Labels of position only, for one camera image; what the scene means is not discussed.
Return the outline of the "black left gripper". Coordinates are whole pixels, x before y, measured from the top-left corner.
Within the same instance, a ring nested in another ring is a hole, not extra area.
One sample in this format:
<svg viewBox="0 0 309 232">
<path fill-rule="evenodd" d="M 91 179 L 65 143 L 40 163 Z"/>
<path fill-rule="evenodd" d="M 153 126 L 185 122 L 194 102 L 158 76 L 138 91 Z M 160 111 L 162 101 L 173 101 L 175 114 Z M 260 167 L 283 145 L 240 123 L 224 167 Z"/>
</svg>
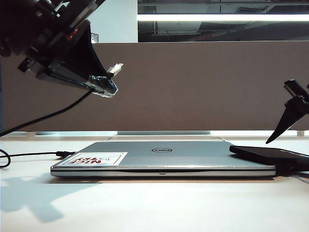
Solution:
<svg viewBox="0 0 309 232">
<path fill-rule="evenodd" d="M 102 66 L 91 43 L 88 0 L 17 1 L 17 54 L 26 58 L 19 70 L 36 78 L 93 90 L 112 98 L 118 87 L 112 80 L 119 67 Z"/>
</svg>

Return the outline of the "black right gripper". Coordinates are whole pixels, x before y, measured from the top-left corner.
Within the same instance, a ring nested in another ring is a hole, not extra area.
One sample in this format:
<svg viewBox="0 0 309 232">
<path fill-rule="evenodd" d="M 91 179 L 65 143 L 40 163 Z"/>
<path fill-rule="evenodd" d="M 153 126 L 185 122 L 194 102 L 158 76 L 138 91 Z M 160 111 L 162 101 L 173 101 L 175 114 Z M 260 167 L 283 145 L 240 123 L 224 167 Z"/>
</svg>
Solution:
<svg viewBox="0 0 309 232">
<path fill-rule="evenodd" d="M 309 94 L 307 91 L 294 79 L 286 81 L 284 83 L 284 88 L 293 98 L 285 103 L 286 108 L 283 115 L 274 132 L 266 141 L 266 144 L 277 139 L 303 116 L 309 113 Z"/>
</svg>

